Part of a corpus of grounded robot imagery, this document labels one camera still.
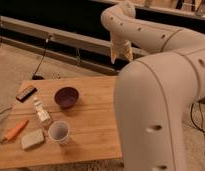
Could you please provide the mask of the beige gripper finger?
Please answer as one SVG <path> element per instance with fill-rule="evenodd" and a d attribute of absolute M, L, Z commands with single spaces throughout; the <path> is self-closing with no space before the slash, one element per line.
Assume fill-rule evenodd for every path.
<path fill-rule="evenodd" d="M 117 58 L 117 53 L 115 52 L 111 52 L 111 63 L 114 64 L 115 63 L 115 60 Z"/>
<path fill-rule="evenodd" d="M 133 60 L 133 51 L 132 51 L 132 47 L 131 47 L 131 42 L 127 41 L 125 43 L 125 52 L 124 52 L 125 57 L 129 60 L 132 61 Z"/>

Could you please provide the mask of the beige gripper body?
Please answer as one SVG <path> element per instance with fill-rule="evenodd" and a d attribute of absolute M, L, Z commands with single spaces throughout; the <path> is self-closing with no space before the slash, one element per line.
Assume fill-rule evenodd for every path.
<path fill-rule="evenodd" d="M 121 36 L 111 33 L 111 52 L 117 53 L 117 55 L 124 54 L 125 43 L 129 40 L 122 38 Z"/>

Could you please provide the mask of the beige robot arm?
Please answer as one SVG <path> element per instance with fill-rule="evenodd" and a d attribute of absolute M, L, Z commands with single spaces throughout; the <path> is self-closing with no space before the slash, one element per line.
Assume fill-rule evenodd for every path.
<path fill-rule="evenodd" d="M 139 20 L 128 0 L 105 9 L 101 23 L 111 58 L 129 59 L 114 89 L 124 171 L 187 171 L 182 118 L 205 97 L 205 34 Z"/>

